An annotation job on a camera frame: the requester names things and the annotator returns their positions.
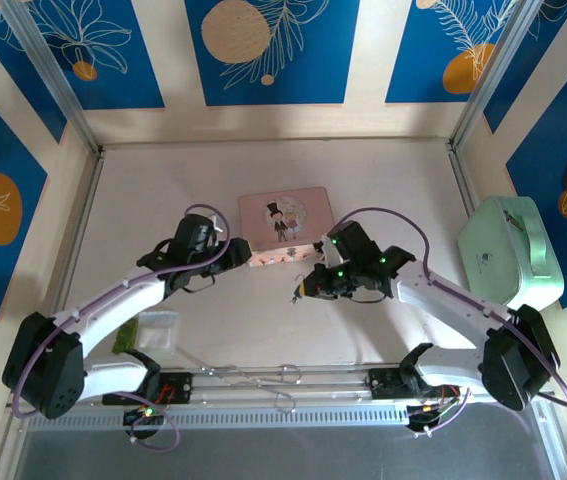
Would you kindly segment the clear plastic container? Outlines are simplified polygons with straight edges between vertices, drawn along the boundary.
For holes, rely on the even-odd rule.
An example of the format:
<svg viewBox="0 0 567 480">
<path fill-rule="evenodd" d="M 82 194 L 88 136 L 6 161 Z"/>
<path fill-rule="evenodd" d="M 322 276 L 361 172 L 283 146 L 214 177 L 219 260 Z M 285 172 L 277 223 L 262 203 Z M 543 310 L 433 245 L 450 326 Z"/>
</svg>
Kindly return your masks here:
<svg viewBox="0 0 567 480">
<path fill-rule="evenodd" d="M 149 311 L 138 316 L 135 347 L 143 352 L 168 352 L 176 343 L 178 313 Z"/>
</svg>

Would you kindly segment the pink tin box cartoon couple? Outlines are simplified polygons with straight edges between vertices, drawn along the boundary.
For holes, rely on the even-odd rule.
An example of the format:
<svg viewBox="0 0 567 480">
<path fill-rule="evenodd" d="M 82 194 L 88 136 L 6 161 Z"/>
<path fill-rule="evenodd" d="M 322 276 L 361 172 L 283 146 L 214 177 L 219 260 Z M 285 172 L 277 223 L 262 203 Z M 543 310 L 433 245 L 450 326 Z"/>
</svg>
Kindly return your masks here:
<svg viewBox="0 0 567 480">
<path fill-rule="evenodd" d="M 314 260 L 314 244 L 334 225 L 327 190 L 304 188 L 239 198 L 242 237 L 251 267 Z"/>
</svg>

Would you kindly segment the mint green carry case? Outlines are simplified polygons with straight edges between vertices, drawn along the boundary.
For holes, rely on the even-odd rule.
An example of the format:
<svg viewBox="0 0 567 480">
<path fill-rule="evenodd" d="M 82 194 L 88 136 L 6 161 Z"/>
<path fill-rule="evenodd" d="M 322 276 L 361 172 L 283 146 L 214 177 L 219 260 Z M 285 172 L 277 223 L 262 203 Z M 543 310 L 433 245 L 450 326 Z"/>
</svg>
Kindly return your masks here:
<svg viewBox="0 0 567 480">
<path fill-rule="evenodd" d="M 457 245 L 470 290 L 516 310 L 538 311 L 564 292 L 564 278 L 539 210 L 529 197 L 484 200 Z"/>
</svg>

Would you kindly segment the small electronics board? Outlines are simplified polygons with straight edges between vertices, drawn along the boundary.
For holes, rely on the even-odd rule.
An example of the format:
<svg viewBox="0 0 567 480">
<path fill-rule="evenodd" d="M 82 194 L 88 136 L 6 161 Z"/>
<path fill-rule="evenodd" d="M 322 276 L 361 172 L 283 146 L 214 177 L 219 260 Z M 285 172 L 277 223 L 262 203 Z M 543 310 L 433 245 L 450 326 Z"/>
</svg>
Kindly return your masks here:
<svg viewBox="0 0 567 480">
<path fill-rule="evenodd" d="M 441 404 L 408 406 L 408 427 L 412 430 L 419 430 L 425 426 L 428 428 L 437 426 L 443 410 L 444 407 Z"/>
<path fill-rule="evenodd" d="M 123 413 L 124 427 L 159 427 L 164 424 L 164 417 L 153 407 L 140 406 Z"/>
</svg>

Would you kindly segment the aluminium frame post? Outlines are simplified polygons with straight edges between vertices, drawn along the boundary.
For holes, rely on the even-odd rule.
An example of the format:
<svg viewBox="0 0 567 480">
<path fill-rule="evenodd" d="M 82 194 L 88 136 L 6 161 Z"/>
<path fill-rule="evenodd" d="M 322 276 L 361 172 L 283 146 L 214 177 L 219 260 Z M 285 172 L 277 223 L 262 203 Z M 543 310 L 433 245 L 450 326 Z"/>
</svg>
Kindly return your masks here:
<svg viewBox="0 0 567 480">
<path fill-rule="evenodd" d="M 20 0 L 0 0 L 0 11 L 68 123 L 85 147 L 99 157 L 101 147 L 84 110 L 26 5 Z"/>
<path fill-rule="evenodd" d="M 496 87 L 509 67 L 543 0 L 517 0 L 476 88 L 470 94 L 449 138 L 450 150 L 459 154 Z"/>
</svg>

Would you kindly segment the green sponge piece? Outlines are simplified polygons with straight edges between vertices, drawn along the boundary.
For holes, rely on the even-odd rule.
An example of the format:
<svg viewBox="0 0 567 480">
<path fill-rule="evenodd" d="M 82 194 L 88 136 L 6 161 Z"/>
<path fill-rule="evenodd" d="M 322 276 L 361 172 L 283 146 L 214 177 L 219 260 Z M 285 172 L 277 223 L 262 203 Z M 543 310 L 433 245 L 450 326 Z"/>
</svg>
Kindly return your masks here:
<svg viewBox="0 0 567 480">
<path fill-rule="evenodd" d="M 132 318 L 125 322 L 116 333 L 112 353 L 119 355 L 135 348 L 138 332 L 138 319 Z"/>
</svg>

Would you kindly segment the wide aluminium frame rail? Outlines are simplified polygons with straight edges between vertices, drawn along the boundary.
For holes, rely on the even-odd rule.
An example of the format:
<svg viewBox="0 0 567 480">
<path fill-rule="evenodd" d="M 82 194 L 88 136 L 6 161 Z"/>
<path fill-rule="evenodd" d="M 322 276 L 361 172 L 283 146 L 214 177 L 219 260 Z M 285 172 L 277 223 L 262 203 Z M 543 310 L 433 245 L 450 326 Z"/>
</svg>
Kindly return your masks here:
<svg viewBox="0 0 567 480">
<path fill-rule="evenodd" d="M 98 363 L 92 362 L 86 363 L 86 365 L 121 361 L 123 360 L 123 358 L 124 356 L 121 358 L 103 359 Z M 254 377 L 259 378 L 272 375 L 279 367 L 269 369 L 240 369 L 244 370 L 246 373 Z M 426 383 L 433 386 L 456 386 L 460 390 L 460 397 L 445 400 L 374 400 L 369 388 L 366 386 L 366 377 L 368 371 L 372 368 L 392 367 L 415 370 Z M 192 393 L 188 404 L 209 404 L 220 406 L 239 404 L 246 404 L 251 406 L 271 405 L 274 408 L 274 395 L 272 393 L 273 389 L 286 391 L 289 394 L 293 395 L 297 401 L 297 409 L 305 406 L 316 406 L 329 402 L 334 402 L 337 404 L 354 404 L 356 402 L 399 403 L 410 405 L 432 404 L 436 401 L 449 402 L 454 399 L 461 399 L 463 394 L 465 394 L 466 392 L 471 392 L 472 394 L 474 394 L 475 398 L 479 401 L 490 402 L 495 398 L 494 395 L 484 387 L 479 375 L 475 375 L 472 378 L 467 378 L 462 373 L 455 373 L 448 377 L 438 378 L 434 375 L 425 375 L 416 367 L 411 366 L 407 363 L 369 364 L 359 366 L 350 365 L 341 367 L 300 367 L 300 369 L 302 370 L 303 377 L 302 382 L 299 385 L 262 385 L 262 387 L 260 388 L 252 388 L 246 386 L 228 386 L 217 378 L 207 376 L 196 365 L 191 368 L 161 368 L 161 372 L 189 372 L 192 374 Z M 103 405 L 102 397 L 103 396 L 98 396 L 82 400 L 76 403 L 71 409 L 73 409 L 78 404 L 89 401 L 94 401 L 100 405 Z M 16 398 L 15 396 L 13 403 L 16 406 L 29 404 L 25 400 Z"/>
</svg>

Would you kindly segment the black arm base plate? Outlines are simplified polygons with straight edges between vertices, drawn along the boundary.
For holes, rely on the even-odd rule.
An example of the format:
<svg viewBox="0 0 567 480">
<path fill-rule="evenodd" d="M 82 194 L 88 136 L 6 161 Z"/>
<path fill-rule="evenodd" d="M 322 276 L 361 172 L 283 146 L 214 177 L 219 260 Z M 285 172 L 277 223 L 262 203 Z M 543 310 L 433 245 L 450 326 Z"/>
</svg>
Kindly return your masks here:
<svg viewBox="0 0 567 480">
<path fill-rule="evenodd" d="M 445 400 L 460 397 L 460 390 L 456 386 L 433 386 L 426 383 L 415 370 L 399 367 L 370 369 L 366 386 L 374 400 Z"/>
<path fill-rule="evenodd" d="M 189 372 L 161 372 L 158 384 L 152 387 L 146 397 L 157 405 L 188 404 L 192 393 L 193 376 Z M 107 394 L 102 397 L 102 404 L 108 406 L 140 405 L 140 402 L 127 397 Z"/>
</svg>

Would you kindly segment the thin aluminium frame rail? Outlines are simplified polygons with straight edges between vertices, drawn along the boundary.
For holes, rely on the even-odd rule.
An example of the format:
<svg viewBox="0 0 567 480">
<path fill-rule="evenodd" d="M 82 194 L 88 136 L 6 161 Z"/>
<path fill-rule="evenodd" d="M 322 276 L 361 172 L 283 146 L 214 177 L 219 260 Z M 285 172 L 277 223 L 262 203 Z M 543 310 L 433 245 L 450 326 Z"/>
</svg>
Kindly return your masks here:
<svg viewBox="0 0 567 480">
<path fill-rule="evenodd" d="M 105 151 L 101 149 L 94 158 L 88 159 L 70 208 L 48 293 L 41 308 L 43 316 L 51 323 L 54 323 L 58 313 L 66 310 L 80 312 L 94 297 L 93 294 L 84 295 L 78 301 L 71 302 L 76 269 L 104 167 L 104 157 Z"/>
<path fill-rule="evenodd" d="M 477 196 L 469 172 L 458 147 L 452 140 L 447 142 L 447 152 L 461 200 L 468 217 L 477 209 Z"/>
</svg>

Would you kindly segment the grey metal panel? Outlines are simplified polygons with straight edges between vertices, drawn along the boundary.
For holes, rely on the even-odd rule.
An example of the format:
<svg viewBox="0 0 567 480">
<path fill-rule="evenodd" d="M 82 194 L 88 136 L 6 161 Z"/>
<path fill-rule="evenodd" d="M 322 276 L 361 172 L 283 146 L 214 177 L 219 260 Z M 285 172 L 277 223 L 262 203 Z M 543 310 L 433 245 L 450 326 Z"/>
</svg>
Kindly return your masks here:
<svg viewBox="0 0 567 480">
<path fill-rule="evenodd" d="M 471 404 L 431 436 L 402 426 L 221 425 L 208 411 L 179 422 L 167 453 L 118 428 L 33 425 L 14 480 L 567 480 L 567 455 L 536 409 Z"/>
</svg>

